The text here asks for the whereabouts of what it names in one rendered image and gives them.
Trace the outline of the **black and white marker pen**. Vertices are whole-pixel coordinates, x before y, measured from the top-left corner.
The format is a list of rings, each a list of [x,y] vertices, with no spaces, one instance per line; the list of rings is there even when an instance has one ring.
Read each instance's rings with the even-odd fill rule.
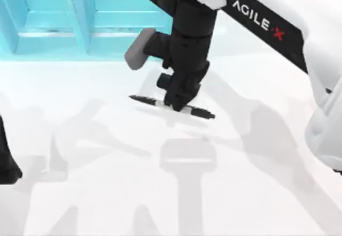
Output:
[[[156,98],[141,96],[141,95],[129,95],[129,97],[132,100],[135,100],[135,101],[147,104],[147,105],[151,105],[151,106],[155,106],[158,108],[163,108],[166,110],[176,112],[176,110],[171,105],[166,105],[162,100],[159,100]],[[183,109],[181,109],[178,112],[183,113],[183,114],[187,114],[187,115],[191,115],[191,116],[195,116],[195,117],[199,117],[199,118],[204,118],[204,119],[214,119],[215,118],[215,114],[211,113],[210,111],[208,111],[206,109],[199,108],[199,107],[190,106],[190,105],[186,105]]]

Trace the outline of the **pale grey rounded box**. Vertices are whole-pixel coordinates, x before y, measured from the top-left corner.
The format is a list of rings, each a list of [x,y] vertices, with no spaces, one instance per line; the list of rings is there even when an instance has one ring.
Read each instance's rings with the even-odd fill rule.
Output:
[[[155,28],[143,29],[125,52],[124,59],[131,70],[139,70],[147,61],[149,55],[146,55],[143,50],[155,32]]]

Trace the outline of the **light blue rack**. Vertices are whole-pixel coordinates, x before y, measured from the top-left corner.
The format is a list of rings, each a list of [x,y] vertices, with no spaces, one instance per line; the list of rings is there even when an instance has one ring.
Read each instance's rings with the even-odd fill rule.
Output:
[[[138,33],[169,33],[148,0],[0,0],[0,60],[123,60]]]

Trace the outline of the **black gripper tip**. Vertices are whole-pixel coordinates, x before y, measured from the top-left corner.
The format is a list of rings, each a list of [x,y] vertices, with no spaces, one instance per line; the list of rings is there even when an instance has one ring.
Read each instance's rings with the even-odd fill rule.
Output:
[[[0,185],[13,185],[22,175],[22,170],[10,152],[3,118],[0,115]]]

